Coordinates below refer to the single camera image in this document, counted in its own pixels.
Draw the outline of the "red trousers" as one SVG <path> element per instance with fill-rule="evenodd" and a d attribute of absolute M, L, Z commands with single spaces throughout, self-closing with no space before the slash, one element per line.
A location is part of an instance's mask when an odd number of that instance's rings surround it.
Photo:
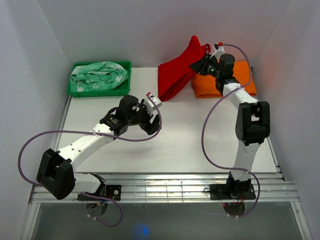
<path fill-rule="evenodd" d="M 160 64 L 157 68 L 158 98 L 166 102 L 175 97 L 196 74 L 190 65 L 201 60 L 210 51 L 208 43 L 202 45 L 198 37 L 193 35 L 183 53 Z"/>

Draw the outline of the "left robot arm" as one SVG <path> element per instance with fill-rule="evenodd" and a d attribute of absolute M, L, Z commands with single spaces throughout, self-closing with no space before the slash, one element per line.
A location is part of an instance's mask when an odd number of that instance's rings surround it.
<path fill-rule="evenodd" d="M 42 155 L 37 182 L 57 200 L 66 198 L 74 190 L 100 200 L 107 195 L 107 181 L 95 173 L 76 173 L 77 168 L 96 151 L 121 139 L 129 127 L 139 126 L 149 137 L 161 129 L 159 107 L 161 100 L 151 93 L 138 100 L 124 96 L 89 132 L 58 150 L 48 149 Z"/>

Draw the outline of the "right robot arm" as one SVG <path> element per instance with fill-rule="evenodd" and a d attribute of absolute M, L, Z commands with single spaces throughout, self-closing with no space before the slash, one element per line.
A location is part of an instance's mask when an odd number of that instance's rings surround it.
<path fill-rule="evenodd" d="M 215 78 L 215 87 L 237 109 L 235 134 L 238 148 L 233 167 L 229 167 L 224 184 L 211 184 L 205 191 L 211 200 L 254 200 L 256 194 L 251 178 L 258 149 L 270 135 L 270 105 L 258 101 L 234 77 L 235 58 L 224 53 L 220 58 L 206 53 L 190 68 L 202 75 Z"/>

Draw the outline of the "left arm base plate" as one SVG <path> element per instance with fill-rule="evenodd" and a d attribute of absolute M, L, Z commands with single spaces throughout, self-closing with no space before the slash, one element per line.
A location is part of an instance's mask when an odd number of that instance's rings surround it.
<path fill-rule="evenodd" d="M 121 199 L 122 186 L 121 185 L 102 185 L 94 193 L 85 192 L 85 194 L 93 197 L 108 198 L 114 201 L 119 201 Z"/>

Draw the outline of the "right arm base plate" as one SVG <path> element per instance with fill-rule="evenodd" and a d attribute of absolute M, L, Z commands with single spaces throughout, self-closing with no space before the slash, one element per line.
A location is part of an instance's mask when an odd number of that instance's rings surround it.
<path fill-rule="evenodd" d="M 236 189 L 227 186 L 227 184 L 210 184 L 209 193 L 211 200 L 238 200 L 244 197 L 244 200 L 255 200 L 256 193 L 254 186 L 249 188 Z"/>

